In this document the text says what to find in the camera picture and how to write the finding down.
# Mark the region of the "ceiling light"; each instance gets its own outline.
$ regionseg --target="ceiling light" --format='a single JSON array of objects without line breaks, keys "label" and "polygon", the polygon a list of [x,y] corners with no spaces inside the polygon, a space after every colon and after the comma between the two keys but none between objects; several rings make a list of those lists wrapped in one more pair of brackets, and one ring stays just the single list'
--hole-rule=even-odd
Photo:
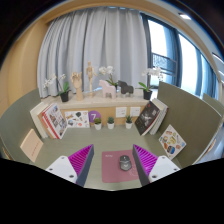
[{"label": "ceiling light", "polygon": [[223,60],[217,54],[212,52],[212,55],[224,64]]},{"label": "ceiling light", "polygon": [[188,15],[186,15],[186,14],[183,14],[183,13],[178,13],[183,19],[190,19],[191,20],[191,18],[188,16]]}]

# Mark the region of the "white vase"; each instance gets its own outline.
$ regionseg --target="white vase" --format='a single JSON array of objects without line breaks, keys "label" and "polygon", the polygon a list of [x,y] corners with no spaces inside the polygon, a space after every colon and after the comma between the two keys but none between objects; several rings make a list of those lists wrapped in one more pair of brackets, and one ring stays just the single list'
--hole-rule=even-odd
[{"label": "white vase", "polygon": [[132,126],[132,123],[127,123],[127,122],[126,122],[125,125],[126,125],[126,128],[127,128],[127,129],[130,129],[131,126]]},{"label": "white vase", "polygon": [[96,130],[100,130],[100,129],[101,129],[101,126],[102,126],[102,124],[101,124],[101,123],[100,123],[100,124],[94,124],[94,126],[95,126]]},{"label": "white vase", "polygon": [[113,124],[109,124],[109,123],[107,123],[107,127],[108,127],[109,129],[113,129],[113,128],[114,128],[114,123],[113,123]]}]

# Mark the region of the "book cover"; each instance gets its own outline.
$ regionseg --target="book cover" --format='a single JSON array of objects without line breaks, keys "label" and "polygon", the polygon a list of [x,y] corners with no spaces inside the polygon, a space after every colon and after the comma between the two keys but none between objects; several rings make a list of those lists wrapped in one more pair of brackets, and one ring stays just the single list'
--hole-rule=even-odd
[{"label": "book cover", "polygon": [[32,162],[35,162],[42,146],[43,142],[37,136],[34,129],[31,129],[24,138],[20,148]]},{"label": "book cover", "polygon": [[149,101],[135,121],[140,135],[145,135],[152,128],[159,112],[159,108],[152,101]]},{"label": "book cover", "polygon": [[68,128],[89,128],[88,111],[66,111]]},{"label": "book cover", "polygon": [[166,116],[166,113],[168,111],[168,106],[156,98],[154,98],[152,100],[152,102],[155,103],[156,106],[160,105],[160,108],[162,110],[162,112],[159,114],[159,117],[158,117],[156,123],[153,125],[152,129],[150,130],[150,134],[154,135],[157,132],[157,130],[159,129],[163,119]]},{"label": "book cover", "polygon": [[51,139],[54,139],[56,138],[55,135],[53,134],[53,132],[51,131],[49,125],[47,124],[46,120],[44,119],[42,113],[43,111],[41,111],[39,114],[37,114],[37,117],[38,119],[40,120],[44,130],[47,132],[48,136],[51,138]]},{"label": "book cover", "polygon": [[41,102],[30,111],[33,122],[42,138],[47,138],[48,134],[47,134],[45,128],[43,127],[40,119],[38,118],[38,114],[40,112],[42,112],[47,106],[48,106],[48,104]]},{"label": "book cover", "polygon": [[50,122],[50,119],[48,119],[48,116],[46,115],[46,111],[53,107],[53,105],[54,104],[51,104],[42,112],[42,121],[44,122],[48,131],[52,134],[53,138],[59,139],[58,135],[55,132],[55,129],[53,128],[53,124]]},{"label": "book cover", "polygon": [[55,134],[56,138],[62,139],[67,130],[68,125],[58,105],[56,103],[53,103],[51,107],[49,107],[45,112],[43,112],[43,116],[46,119],[51,130]]},{"label": "book cover", "polygon": [[42,116],[42,122],[44,123],[45,128],[46,128],[47,133],[49,134],[50,138],[55,139],[56,136],[55,136],[54,132],[51,130],[51,128],[50,128],[50,126],[48,125],[48,122],[46,121],[46,119],[45,119],[44,116]]},{"label": "book cover", "polygon": [[170,160],[186,146],[186,142],[171,125],[167,127],[159,141]]}]

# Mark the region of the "desk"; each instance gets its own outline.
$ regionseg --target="desk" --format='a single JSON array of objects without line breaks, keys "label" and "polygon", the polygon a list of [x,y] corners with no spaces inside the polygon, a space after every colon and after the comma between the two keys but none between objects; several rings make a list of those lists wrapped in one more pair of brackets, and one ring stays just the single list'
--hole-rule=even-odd
[{"label": "desk", "polygon": [[[70,156],[85,146],[94,144],[94,156],[84,188],[101,190],[140,188],[141,183],[139,179],[120,183],[103,183],[102,152],[132,149],[133,144],[136,144],[157,156],[165,155],[158,141],[160,136],[161,133],[159,132],[154,136],[150,134],[140,136],[135,125],[131,129],[126,129],[125,125],[115,125],[115,128],[112,130],[108,129],[107,126],[103,126],[99,131],[95,130],[94,127],[87,129],[69,128],[61,140],[43,139],[44,145],[40,150],[35,164],[32,164],[45,170],[59,156]],[[180,167],[180,164],[175,158],[173,162]]]}]

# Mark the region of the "wall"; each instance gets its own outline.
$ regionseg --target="wall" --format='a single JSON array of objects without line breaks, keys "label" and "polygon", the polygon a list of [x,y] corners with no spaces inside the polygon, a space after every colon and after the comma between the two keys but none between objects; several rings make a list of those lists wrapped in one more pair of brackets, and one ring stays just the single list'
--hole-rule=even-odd
[{"label": "wall", "polygon": [[10,62],[13,55],[14,46],[10,49],[5,62],[0,71],[0,117],[9,107],[9,100],[8,100],[8,73],[10,69]]},{"label": "wall", "polygon": [[7,80],[9,105],[37,88],[38,55],[47,28],[43,20],[38,20],[14,44]]}]

